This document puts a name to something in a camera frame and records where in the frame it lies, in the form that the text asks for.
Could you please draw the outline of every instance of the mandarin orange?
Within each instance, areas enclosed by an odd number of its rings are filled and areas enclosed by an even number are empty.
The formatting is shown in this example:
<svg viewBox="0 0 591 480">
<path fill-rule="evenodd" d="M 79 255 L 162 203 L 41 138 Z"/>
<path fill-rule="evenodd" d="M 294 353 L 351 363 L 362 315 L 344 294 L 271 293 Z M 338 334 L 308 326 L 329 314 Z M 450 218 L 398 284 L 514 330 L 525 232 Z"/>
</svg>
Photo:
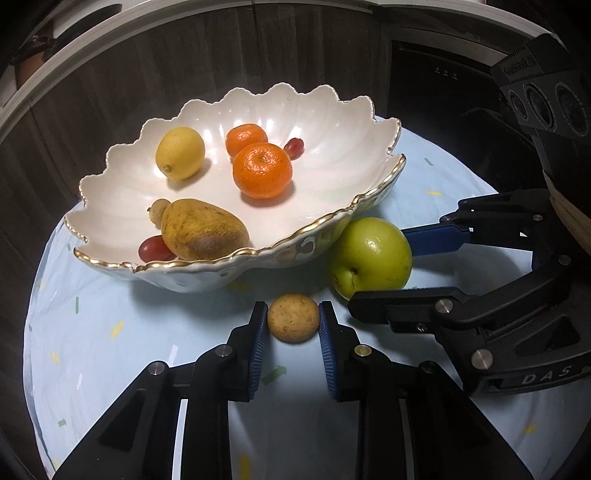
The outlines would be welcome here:
<svg viewBox="0 0 591 480">
<path fill-rule="evenodd" d="M 242 193 L 254 199 L 278 196 L 291 182 L 292 174 L 289 155 L 270 143 L 243 148 L 232 164 L 234 183 Z"/>
<path fill-rule="evenodd" d="M 232 128 L 226 135 L 226 151 L 230 158 L 234 158 L 244 147 L 253 143 L 266 143 L 268 141 L 267 134 L 258 125 L 239 125 Z"/>
</svg>

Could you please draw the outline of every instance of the green arrow pattern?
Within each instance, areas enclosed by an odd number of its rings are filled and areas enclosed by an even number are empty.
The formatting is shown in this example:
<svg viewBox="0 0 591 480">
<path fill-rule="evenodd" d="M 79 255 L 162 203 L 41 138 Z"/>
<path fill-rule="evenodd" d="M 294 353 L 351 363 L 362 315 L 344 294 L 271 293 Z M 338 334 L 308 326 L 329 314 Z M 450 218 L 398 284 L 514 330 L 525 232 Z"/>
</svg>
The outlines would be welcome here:
<svg viewBox="0 0 591 480">
<path fill-rule="evenodd" d="M 287 367 L 282 367 L 281 365 L 278 365 L 277 368 L 274 369 L 270 374 L 261 378 L 261 382 L 263 385 L 267 386 L 271 382 L 277 380 L 282 375 L 287 375 Z"/>
</svg>

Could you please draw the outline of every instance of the potato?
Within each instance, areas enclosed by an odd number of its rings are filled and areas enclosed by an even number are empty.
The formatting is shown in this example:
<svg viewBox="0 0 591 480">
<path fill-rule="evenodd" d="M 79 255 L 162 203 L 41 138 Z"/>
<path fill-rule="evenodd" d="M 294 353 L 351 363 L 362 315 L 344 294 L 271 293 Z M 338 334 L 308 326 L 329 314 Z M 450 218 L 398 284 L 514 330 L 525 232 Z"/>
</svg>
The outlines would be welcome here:
<svg viewBox="0 0 591 480">
<path fill-rule="evenodd" d="M 164 211 L 169 205 L 170 202 L 167 199 L 158 199 L 148 209 L 150 222 L 152 222 L 157 228 L 160 228 L 162 224 L 162 215 L 164 215 Z"/>
<path fill-rule="evenodd" d="M 248 230 L 227 210 L 196 199 L 180 199 L 166 207 L 162 238 L 183 260 L 216 260 L 248 247 Z"/>
<path fill-rule="evenodd" d="M 302 342 L 318 330 L 320 312 L 310 297 L 289 293 L 271 304 L 267 322 L 269 330 L 277 339 L 288 343 Z"/>
</svg>

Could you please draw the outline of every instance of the green apple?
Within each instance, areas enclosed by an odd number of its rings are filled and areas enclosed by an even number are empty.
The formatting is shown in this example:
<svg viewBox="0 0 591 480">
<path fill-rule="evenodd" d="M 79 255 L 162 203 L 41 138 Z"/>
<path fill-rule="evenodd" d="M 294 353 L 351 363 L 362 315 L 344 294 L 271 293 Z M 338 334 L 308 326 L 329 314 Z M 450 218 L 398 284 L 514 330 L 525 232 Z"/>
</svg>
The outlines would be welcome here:
<svg viewBox="0 0 591 480">
<path fill-rule="evenodd" d="M 402 288 L 412 267 L 406 237 L 381 218 L 354 220 L 329 251 L 333 286 L 346 299 L 356 291 Z"/>
</svg>

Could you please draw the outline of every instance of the lemon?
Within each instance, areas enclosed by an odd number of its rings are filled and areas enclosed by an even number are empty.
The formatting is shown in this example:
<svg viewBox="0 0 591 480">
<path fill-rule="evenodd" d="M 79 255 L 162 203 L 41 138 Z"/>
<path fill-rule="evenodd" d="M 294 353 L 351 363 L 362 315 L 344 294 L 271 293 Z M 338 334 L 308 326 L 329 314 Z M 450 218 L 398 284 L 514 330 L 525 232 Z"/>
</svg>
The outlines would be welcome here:
<svg viewBox="0 0 591 480">
<path fill-rule="evenodd" d="M 195 175 L 205 159 L 201 135 L 189 127 L 169 130 L 156 149 L 156 165 L 169 180 Z"/>
</svg>

